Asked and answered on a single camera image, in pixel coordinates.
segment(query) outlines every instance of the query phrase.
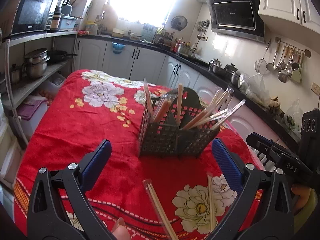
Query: blue gripper pad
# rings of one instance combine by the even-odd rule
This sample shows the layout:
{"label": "blue gripper pad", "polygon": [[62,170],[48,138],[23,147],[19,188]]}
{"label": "blue gripper pad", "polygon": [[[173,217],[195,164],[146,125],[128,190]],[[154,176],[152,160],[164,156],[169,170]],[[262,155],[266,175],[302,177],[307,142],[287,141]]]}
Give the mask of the blue gripper pad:
{"label": "blue gripper pad", "polygon": [[229,187],[238,194],[243,190],[243,175],[238,165],[231,158],[229,150],[224,143],[216,138],[212,141],[212,154],[217,161]]}
{"label": "blue gripper pad", "polygon": [[91,190],[96,183],[100,173],[111,156],[112,147],[108,140],[102,142],[93,153],[93,158],[90,160],[86,168],[81,172],[80,190],[84,193]]}

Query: black cabinet handle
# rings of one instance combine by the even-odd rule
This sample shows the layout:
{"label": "black cabinet handle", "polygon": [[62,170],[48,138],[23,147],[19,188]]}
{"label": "black cabinet handle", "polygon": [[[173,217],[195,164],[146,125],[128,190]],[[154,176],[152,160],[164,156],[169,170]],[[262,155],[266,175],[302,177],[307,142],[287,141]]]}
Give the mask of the black cabinet handle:
{"label": "black cabinet handle", "polygon": [[181,68],[181,64],[180,64],[180,66],[177,68],[177,73],[176,73],[177,76],[178,76],[178,70],[179,70],[179,68]]}
{"label": "black cabinet handle", "polygon": [[177,67],[177,66],[179,66],[179,63],[178,63],[177,65],[175,65],[175,66],[174,66],[173,74],[176,74],[176,73],[175,73],[175,69],[176,69],[176,67]]}

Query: countertop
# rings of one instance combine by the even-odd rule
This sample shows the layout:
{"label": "countertop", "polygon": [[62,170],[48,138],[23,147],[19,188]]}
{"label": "countertop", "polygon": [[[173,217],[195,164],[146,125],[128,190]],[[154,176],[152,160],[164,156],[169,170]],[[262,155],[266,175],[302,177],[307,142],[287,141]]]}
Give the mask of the countertop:
{"label": "countertop", "polygon": [[131,41],[128,39],[128,37],[115,38],[109,35],[84,35],[84,36],[81,36],[81,38],[113,41],[113,42],[119,42],[121,44],[139,46],[141,48],[155,50],[155,51],[167,54],[171,57],[174,57],[180,62],[188,65],[189,67],[198,71],[201,75],[203,75],[204,77],[206,77],[207,79],[215,83],[216,85],[222,87],[222,89],[224,90],[228,86],[233,87],[235,91],[234,96],[240,101],[242,99],[245,99],[246,100],[245,105],[249,109],[251,109],[251,111],[253,111],[258,117],[260,117],[260,119],[262,119],[280,137],[280,139],[288,146],[288,148],[292,152],[295,152],[295,153],[298,152],[300,138],[297,135],[295,135],[292,131],[290,131],[289,128],[284,124],[284,122],[280,118],[275,118],[269,113],[267,113],[262,106],[258,105],[251,99],[247,98],[244,94],[241,93],[241,91],[238,88],[235,88],[233,85],[231,85],[229,81],[223,80],[222,78],[215,75],[214,73],[209,72],[208,69],[206,69],[205,67],[195,64],[193,62],[190,62],[187,59],[180,57],[179,55],[171,51],[160,49],[156,46],[153,46],[151,44],[148,44],[142,41]]}

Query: black plastic basket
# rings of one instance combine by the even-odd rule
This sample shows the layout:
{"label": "black plastic basket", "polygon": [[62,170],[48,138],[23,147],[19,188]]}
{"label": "black plastic basket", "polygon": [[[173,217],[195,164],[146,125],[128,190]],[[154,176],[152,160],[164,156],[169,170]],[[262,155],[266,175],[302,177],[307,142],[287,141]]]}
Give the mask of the black plastic basket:
{"label": "black plastic basket", "polygon": [[[168,93],[177,93],[177,89]],[[195,91],[190,88],[184,88],[183,95],[180,127],[183,127],[204,109]],[[151,98],[154,109],[159,99],[160,97]],[[139,156],[198,157],[219,133],[219,130],[210,130],[215,122],[204,124],[202,129],[195,127],[185,131],[179,130],[175,121],[176,112],[177,98],[173,101],[169,111],[161,119],[160,123],[150,123],[150,113],[147,105],[145,106],[138,134]]]}

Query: red tablecloth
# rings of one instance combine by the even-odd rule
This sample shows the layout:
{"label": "red tablecloth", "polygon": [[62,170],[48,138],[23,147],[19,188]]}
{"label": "red tablecloth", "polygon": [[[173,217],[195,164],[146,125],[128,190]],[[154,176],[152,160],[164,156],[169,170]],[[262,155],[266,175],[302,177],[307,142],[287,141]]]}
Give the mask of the red tablecloth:
{"label": "red tablecloth", "polygon": [[[210,225],[207,171],[213,174],[215,216],[218,222],[222,219],[236,192],[221,174],[211,144],[198,159],[138,158],[137,134],[145,104],[142,85],[87,70],[65,80],[30,140],[14,186],[15,223],[25,234],[29,195],[38,170],[60,170],[79,162],[105,138],[112,144],[112,155],[86,196],[110,230],[123,217],[132,238],[167,239],[142,184],[151,179],[179,239],[206,238]],[[164,92],[160,86],[149,89],[154,95]],[[245,163],[253,163],[244,141],[227,125],[218,137]],[[72,224],[81,228],[68,196],[62,193],[61,198]],[[243,227],[252,221],[258,203],[257,194]]]}

